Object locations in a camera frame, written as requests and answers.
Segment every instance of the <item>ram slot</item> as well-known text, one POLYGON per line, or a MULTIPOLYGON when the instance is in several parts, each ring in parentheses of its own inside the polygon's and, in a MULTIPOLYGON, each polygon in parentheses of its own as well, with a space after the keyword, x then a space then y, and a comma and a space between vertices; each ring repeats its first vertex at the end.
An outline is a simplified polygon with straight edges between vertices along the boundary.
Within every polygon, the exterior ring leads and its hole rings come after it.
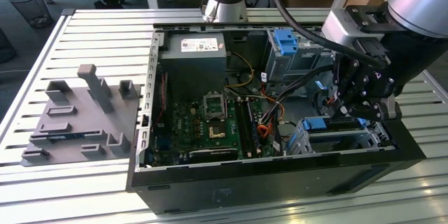
POLYGON ((245 157, 252 158, 256 154, 256 142, 253 138, 253 118, 249 104, 246 101, 237 99, 234 101, 234 115, 237 131, 240 133, 241 150, 245 157))

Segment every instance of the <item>motherboard chip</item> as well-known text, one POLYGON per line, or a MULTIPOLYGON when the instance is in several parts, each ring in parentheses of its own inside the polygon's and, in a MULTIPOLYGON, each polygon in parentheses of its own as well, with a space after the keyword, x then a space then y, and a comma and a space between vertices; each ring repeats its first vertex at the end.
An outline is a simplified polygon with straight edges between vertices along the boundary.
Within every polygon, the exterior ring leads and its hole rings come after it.
POLYGON ((210 120, 208 123, 208 137, 222 138, 225 137, 225 121, 210 120))

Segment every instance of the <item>floor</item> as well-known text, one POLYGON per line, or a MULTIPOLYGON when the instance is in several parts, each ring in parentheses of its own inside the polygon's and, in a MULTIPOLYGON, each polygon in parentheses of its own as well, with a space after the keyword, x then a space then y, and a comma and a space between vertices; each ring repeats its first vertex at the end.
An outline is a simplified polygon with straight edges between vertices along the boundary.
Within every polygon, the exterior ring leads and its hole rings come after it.
MULTIPOLYGON (((65 8, 93 9, 97 0, 53 0, 48 5, 50 15, 54 20, 65 8)), ((146 8, 146 0, 125 0, 130 5, 125 8, 146 8)), ((200 6, 200 0, 158 0, 160 8, 192 8, 200 6)), ((0 0, 0 28, 17 51, 17 56, 8 62, 0 63, 0 120, 2 119, 21 83, 26 77, 26 71, 1 73, 12 70, 29 70, 38 56, 40 50, 50 34, 52 26, 33 29, 8 0, 0 0)), ((448 90, 448 54, 428 68, 429 73, 438 81, 444 89, 448 90)))

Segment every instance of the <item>yellow wire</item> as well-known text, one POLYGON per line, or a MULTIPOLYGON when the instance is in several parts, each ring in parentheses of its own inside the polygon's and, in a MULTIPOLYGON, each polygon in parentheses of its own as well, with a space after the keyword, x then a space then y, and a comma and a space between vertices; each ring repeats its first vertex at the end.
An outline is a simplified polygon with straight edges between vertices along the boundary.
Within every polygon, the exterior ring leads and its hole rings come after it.
POLYGON ((242 86, 248 85, 252 82, 252 79, 253 79, 253 68, 250 66, 250 63, 246 61, 246 59, 244 59, 244 57, 238 53, 232 52, 232 54, 234 54, 236 56, 238 56, 241 58, 241 60, 245 62, 245 64, 249 66, 250 77, 249 77, 249 80, 246 82, 244 82, 244 83, 224 85, 224 87, 228 87, 228 88, 242 87, 242 86))

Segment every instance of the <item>gray plastic peg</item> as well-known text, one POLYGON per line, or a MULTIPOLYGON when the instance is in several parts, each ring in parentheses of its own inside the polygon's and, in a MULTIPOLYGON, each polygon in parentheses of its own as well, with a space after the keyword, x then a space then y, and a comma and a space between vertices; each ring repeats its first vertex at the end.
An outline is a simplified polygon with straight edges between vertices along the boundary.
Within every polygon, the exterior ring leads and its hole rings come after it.
POLYGON ((86 85, 90 88, 90 94, 94 96, 104 113, 110 113, 113 111, 113 106, 94 72, 96 66, 93 64, 81 64, 77 69, 77 77, 85 80, 86 85))

